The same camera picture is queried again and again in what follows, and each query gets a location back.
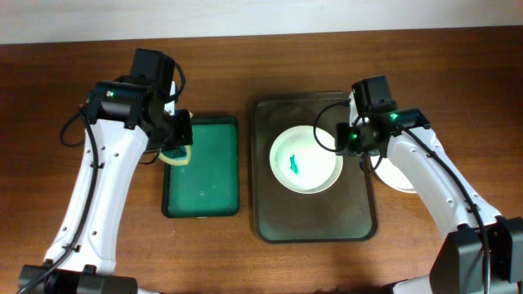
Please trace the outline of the green yellow sponge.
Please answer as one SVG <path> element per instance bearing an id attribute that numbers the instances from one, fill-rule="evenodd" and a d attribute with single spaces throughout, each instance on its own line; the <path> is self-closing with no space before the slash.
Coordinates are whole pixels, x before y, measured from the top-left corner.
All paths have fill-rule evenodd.
<path id="1" fill-rule="evenodd" d="M 192 149 L 190 145 L 176 147 L 172 150 L 163 151 L 159 159 L 171 166 L 185 166 L 191 160 Z"/>

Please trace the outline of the white plate with green stain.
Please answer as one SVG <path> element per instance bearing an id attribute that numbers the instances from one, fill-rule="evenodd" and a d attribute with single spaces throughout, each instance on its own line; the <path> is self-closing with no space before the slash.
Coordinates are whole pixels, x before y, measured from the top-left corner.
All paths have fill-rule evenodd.
<path id="1" fill-rule="evenodd" d="M 275 138 L 269 165 L 282 186 L 299 194 L 316 194 L 337 181 L 343 158 L 322 148 L 318 139 L 329 148 L 334 146 L 332 135 L 309 125 L 290 127 Z"/>

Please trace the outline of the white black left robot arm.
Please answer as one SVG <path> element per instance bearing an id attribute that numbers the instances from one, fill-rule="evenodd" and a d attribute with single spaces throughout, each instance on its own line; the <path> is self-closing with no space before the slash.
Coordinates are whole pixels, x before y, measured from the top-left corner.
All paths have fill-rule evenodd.
<path id="1" fill-rule="evenodd" d="M 181 66 L 161 51 L 138 49 L 131 72 L 90 90 L 78 118 L 86 137 L 69 206 L 41 265 L 24 265 L 21 293 L 141 293 L 135 278 L 117 276 L 118 228 L 136 167 L 145 153 L 185 150 L 191 115 L 175 108 Z"/>

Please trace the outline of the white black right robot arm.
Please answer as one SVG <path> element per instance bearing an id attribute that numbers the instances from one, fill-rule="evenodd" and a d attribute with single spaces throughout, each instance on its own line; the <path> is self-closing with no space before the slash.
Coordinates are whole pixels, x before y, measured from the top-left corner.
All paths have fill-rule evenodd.
<path id="1" fill-rule="evenodd" d="M 378 155 L 408 179 L 443 245 L 430 273 L 391 285 L 392 293 L 520 293 L 522 219 L 508 219 L 467 182 L 419 109 L 400 109 L 386 77 L 352 86 L 357 115 L 336 127 L 341 156 Z"/>

